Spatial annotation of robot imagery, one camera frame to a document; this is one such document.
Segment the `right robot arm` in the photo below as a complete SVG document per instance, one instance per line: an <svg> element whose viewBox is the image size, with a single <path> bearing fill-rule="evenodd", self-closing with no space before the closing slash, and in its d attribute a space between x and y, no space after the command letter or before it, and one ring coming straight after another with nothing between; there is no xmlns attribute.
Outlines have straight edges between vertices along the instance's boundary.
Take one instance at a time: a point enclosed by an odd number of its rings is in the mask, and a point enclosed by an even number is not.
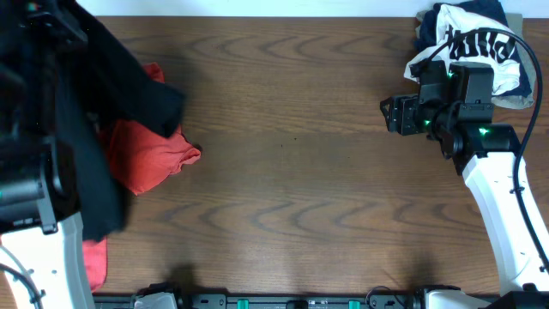
<svg viewBox="0 0 549 309"><path fill-rule="evenodd" d="M390 132L425 133L440 144L474 196L496 260L499 296L483 300L449 286L420 289L412 308L546 308L548 231L509 124L492 121L490 65L434 61L419 73L417 94L392 96L380 110Z"/></svg>

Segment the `black t-shirt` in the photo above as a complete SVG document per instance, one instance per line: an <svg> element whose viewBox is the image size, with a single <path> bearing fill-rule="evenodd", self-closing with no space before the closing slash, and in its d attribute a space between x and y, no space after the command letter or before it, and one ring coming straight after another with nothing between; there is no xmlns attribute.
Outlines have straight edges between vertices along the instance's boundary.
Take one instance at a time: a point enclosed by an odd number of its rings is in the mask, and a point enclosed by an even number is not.
<svg viewBox="0 0 549 309"><path fill-rule="evenodd" d="M100 144L99 130L117 120L134 120L169 136L182 116L184 96L155 82L129 51L75 1L68 11L87 35L85 47L58 57L64 88L57 91L56 136L72 150L75 185L85 240L121 230L128 194L115 179Z"/></svg>

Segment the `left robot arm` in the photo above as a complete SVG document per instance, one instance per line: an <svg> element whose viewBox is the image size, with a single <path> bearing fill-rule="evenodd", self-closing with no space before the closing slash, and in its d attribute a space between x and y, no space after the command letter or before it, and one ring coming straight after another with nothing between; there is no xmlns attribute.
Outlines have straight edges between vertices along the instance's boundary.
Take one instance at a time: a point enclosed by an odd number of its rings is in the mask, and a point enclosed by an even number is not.
<svg viewBox="0 0 549 309"><path fill-rule="evenodd" d="M93 308L59 56L86 46L66 1L1 3L1 271L19 308Z"/></svg>

